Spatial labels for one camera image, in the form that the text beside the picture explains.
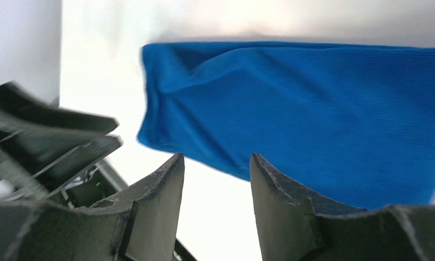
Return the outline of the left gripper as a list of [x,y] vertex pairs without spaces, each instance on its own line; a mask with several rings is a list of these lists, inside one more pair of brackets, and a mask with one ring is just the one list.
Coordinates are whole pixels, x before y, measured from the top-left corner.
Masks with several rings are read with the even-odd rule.
[[100,162],[121,147],[113,117],[46,104],[15,82],[0,85],[0,111],[30,122],[0,123],[0,181],[12,200],[89,207],[115,193]]

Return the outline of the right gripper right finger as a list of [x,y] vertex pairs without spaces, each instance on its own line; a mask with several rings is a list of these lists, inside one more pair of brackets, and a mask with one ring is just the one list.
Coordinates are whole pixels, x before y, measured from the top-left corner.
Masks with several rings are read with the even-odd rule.
[[309,260],[325,251],[318,216],[362,209],[325,197],[251,155],[250,183],[263,260]]

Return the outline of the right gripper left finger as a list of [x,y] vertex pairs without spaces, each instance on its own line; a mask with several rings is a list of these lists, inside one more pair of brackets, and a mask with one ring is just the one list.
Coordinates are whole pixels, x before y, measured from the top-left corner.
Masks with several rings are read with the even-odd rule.
[[121,215],[111,242],[115,260],[173,260],[184,170],[184,155],[176,153],[129,188],[93,204]]

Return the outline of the blue towel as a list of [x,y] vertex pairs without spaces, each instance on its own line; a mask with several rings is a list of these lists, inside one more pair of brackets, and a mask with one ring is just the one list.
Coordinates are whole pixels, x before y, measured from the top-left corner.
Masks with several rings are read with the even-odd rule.
[[435,48],[152,43],[138,140],[238,178],[259,153],[360,208],[435,192]]

